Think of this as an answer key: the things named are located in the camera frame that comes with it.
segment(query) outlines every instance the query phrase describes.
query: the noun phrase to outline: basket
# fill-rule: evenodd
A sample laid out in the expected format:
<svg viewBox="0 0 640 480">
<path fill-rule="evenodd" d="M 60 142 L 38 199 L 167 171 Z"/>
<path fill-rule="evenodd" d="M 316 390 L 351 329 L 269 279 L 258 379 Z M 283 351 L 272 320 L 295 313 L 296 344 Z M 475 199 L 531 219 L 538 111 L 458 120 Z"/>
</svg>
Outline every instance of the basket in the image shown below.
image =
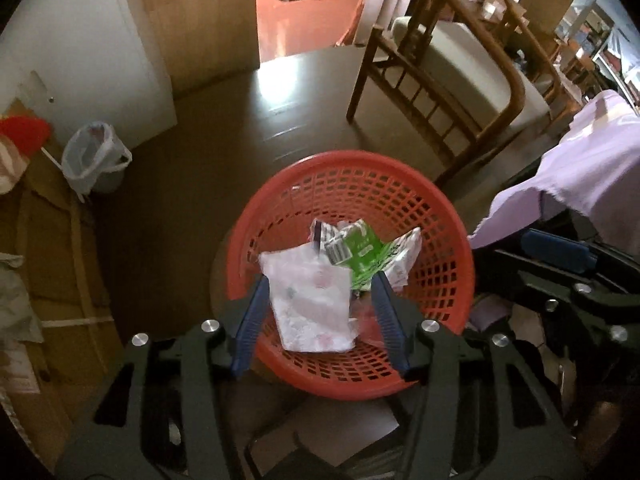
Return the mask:
<svg viewBox="0 0 640 480">
<path fill-rule="evenodd" d="M 229 298 L 246 294 L 260 273 L 261 252 L 308 242 L 314 218 L 334 225 L 363 218 L 382 241 L 420 226 L 420 255 L 402 295 L 415 301 L 425 317 L 462 332 L 474 293 L 474 267 L 460 218 L 420 173 L 368 152 L 310 156 L 281 170 L 256 192 L 229 241 Z M 262 326 L 256 355 L 282 380 L 318 396 L 364 400 L 408 386 L 383 349 L 359 340 L 353 350 L 343 353 L 283 350 L 273 315 Z"/>
</svg>

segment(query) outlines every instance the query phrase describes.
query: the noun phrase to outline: bolt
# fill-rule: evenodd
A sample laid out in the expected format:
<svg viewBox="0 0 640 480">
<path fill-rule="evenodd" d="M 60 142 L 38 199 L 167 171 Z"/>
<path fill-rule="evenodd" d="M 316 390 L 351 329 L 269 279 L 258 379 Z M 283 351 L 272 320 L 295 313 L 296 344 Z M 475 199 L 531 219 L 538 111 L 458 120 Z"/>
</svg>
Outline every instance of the bolt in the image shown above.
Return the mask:
<svg viewBox="0 0 640 480">
<path fill-rule="evenodd" d="M 503 347 L 509 344 L 509 338 L 504 334 L 494 334 L 491 337 L 491 342 L 496 346 Z"/>
<path fill-rule="evenodd" d="M 440 330 L 439 323 L 434 319 L 425 319 L 422 323 L 420 323 L 420 327 L 425 332 L 437 332 Z"/>
<path fill-rule="evenodd" d="M 576 283 L 574 285 L 574 289 L 576 292 L 581 292 L 583 294 L 589 294 L 591 292 L 591 287 L 589 285 L 585 285 L 584 283 Z"/>
<path fill-rule="evenodd" d="M 149 336 L 144 332 L 136 334 L 131 338 L 131 344 L 133 346 L 144 346 L 148 343 L 148 341 L 149 341 Z"/>
<path fill-rule="evenodd" d="M 546 300 L 545 301 L 545 310 L 547 312 L 554 312 L 556 308 L 558 308 L 558 300 Z"/>
<path fill-rule="evenodd" d="M 609 336 L 611 337 L 612 341 L 615 341 L 616 343 L 623 343 L 628 339 L 629 334 L 627 333 L 625 327 L 620 325 L 613 325 L 611 328 L 609 328 Z"/>
<path fill-rule="evenodd" d="M 207 319 L 206 321 L 202 322 L 200 328 L 203 332 L 215 332 L 220 328 L 220 323 L 215 319 Z"/>
</svg>

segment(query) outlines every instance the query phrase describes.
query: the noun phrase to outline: lavender fabric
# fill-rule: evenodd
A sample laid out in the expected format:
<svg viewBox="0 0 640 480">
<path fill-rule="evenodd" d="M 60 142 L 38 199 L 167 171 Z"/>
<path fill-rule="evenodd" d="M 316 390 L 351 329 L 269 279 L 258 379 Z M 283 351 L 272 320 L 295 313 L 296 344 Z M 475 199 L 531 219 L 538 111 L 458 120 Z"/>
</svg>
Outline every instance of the lavender fabric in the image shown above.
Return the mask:
<svg viewBox="0 0 640 480">
<path fill-rule="evenodd" d="M 589 218 L 604 243 L 640 253 L 640 118 L 614 91 L 576 114 L 534 177 L 496 195 L 469 243 L 489 245 L 562 208 Z"/>
</svg>

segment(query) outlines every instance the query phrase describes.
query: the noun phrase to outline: bag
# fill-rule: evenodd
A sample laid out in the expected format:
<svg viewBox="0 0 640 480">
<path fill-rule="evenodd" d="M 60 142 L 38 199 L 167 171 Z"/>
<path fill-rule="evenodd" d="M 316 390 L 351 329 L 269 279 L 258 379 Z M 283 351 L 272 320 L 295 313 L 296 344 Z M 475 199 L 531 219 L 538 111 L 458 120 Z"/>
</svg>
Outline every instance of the bag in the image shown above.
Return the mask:
<svg viewBox="0 0 640 480">
<path fill-rule="evenodd" d="M 92 189 L 108 193 L 120 185 L 131 160 L 113 126 L 96 121 L 80 128 L 66 144 L 62 173 L 78 195 L 88 195 Z"/>
</svg>

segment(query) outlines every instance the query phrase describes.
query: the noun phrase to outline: white seat cushion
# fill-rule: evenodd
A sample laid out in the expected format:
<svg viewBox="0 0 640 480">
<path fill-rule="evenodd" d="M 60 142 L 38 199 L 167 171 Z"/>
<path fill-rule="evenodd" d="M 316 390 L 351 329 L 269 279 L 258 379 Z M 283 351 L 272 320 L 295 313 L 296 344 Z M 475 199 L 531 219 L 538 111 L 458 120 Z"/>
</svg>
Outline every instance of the white seat cushion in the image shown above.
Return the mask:
<svg viewBox="0 0 640 480">
<path fill-rule="evenodd" d="M 406 34 L 410 16 L 394 21 L 391 33 L 396 45 Z M 418 26 L 424 32 L 423 25 Z M 511 89 L 482 44 L 463 23 L 438 22 L 420 67 L 446 88 L 478 123 L 486 127 L 507 107 Z M 549 106 L 532 83 L 518 71 L 525 89 L 525 105 L 509 126 L 519 132 L 548 117 Z"/>
</svg>

